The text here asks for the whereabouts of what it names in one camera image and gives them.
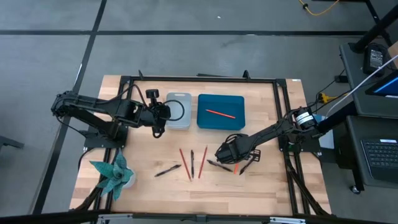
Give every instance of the black pen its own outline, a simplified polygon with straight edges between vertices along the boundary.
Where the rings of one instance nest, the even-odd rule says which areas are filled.
[[[162,172],[156,174],[155,177],[158,177],[158,176],[163,175],[163,174],[165,174],[167,172],[170,172],[171,170],[175,170],[175,169],[179,168],[180,166],[181,166],[181,164],[175,165],[175,166],[171,167],[170,169],[167,169],[165,171],[162,171]]]
[[[255,160],[255,157],[253,157],[239,172],[239,175],[242,175],[243,172],[249,167],[249,165]]]
[[[193,178],[193,150],[191,149],[191,177]]]
[[[220,168],[223,168],[224,170],[227,170],[227,171],[229,171],[229,172],[233,172],[231,169],[229,169],[229,168],[227,168],[227,167],[225,167],[225,166],[221,166],[221,165],[219,165],[218,163],[215,163],[215,162],[213,162],[213,161],[211,161],[211,160],[207,160],[207,162],[209,162],[211,165],[213,165],[213,166],[218,166],[218,167],[220,167]]]

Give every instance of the orange pen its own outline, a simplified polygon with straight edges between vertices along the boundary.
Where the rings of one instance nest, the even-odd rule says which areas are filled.
[[[220,113],[220,112],[217,112],[217,111],[213,111],[213,110],[206,110],[206,111],[207,111],[207,112],[210,112],[210,113],[218,114],[218,115],[221,115],[221,116],[225,116],[225,117],[227,117],[227,118],[235,119],[234,116],[231,116],[231,115],[228,115],[228,114],[223,114],[223,113]]]

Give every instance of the laptop keyboard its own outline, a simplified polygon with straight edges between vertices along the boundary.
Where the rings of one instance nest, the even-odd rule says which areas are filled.
[[[398,168],[398,143],[396,142],[383,139],[362,140],[368,164],[371,167]]]

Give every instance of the gray floor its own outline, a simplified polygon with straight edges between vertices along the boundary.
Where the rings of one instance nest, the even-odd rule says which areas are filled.
[[[88,29],[100,0],[0,2],[0,29]],[[373,1],[379,15],[397,4]],[[330,2],[310,2],[321,11]],[[298,1],[108,1],[101,30],[367,30],[374,21],[363,3],[339,3],[330,13],[309,16]],[[396,23],[389,29],[398,39]],[[80,93],[96,96],[103,75],[183,75],[210,73],[233,77],[300,78],[307,102],[339,74],[338,46],[347,37],[259,36],[98,36]],[[29,213],[59,125],[50,106],[75,81],[88,36],[0,36],[0,135],[25,143],[0,153],[0,216]],[[347,85],[334,84],[337,95]],[[327,107],[321,110],[325,114]],[[84,129],[84,124],[72,121]],[[65,211],[76,179],[84,139],[67,133],[44,212]],[[323,166],[331,209],[339,217],[398,223],[393,211],[398,190],[366,187],[353,195],[353,178],[333,164]],[[153,220],[142,223],[159,222]]]

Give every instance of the pen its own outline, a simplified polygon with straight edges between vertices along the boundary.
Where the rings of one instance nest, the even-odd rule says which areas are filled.
[[[191,176],[193,178],[193,150],[191,149]]]
[[[182,162],[184,163],[184,166],[185,166],[185,170],[186,170],[187,175],[188,175],[188,179],[189,179],[189,181],[191,182],[191,181],[192,181],[192,180],[191,180],[191,175],[189,175],[187,163],[185,162],[184,155],[182,154],[181,148],[180,148],[180,154],[181,154]]]
[[[213,161],[211,161],[211,160],[207,160],[207,162],[209,162],[211,165],[213,165],[213,166],[218,166],[218,167],[220,167],[220,168],[223,168],[224,170],[227,170],[228,172],[233,172],[231,169],[229,169],[229,168],[227,168],[227,167],[225,167],[225,166],[221,166],[221,165],[219,165],[219,164],[217,164],[217,163],[215,163],[215,162],[213,162]]]
[[[181,164],[175,165],[175,166],[173,166],[173,167],[171,167],[171,168],[169,168],[169,169],[167,169],[165,171],[162,171],[162,172],[156,174],[155,177],[158,177],[158,176],[163,175],[163,174],[165,174],[167,172],[170,172],[171,170],[175,170],[175,169],[179,168],[180,166],[181,166]]]
[[[253,157],[253,158],[241,169],[241,171],[239,172],[239,175],[242,175],[242,174],[243,174],[243,172],[246,170],[246,168],[249,167],[249,165],[254,161],[254,159],[255,159],[255,157]]]
[[[217,112],[217,111],[213,111],[213,110],[206,110],[206,111],[207,111],[207,112],[210,112],[210,113],[218,114],[218,115],[221,115],[221,116],[225,116],[225,117],[227,117],[227,118],[235,119],[234,116],[231,116],[231,115],[228,115],[228,114],[223,114],[223,113],[220,113],[220,112]]]
[[[201,170],[203,169],[203,164],[205,163],[206,153],[207,153],[207,146],[206,146],[206,149],[205,149],[205,153],[203,153],[203,158],[201,159],[201,164],[200,164],[200,170],[199,170],[199,177],[198,177],[198,179],[200,179]]]

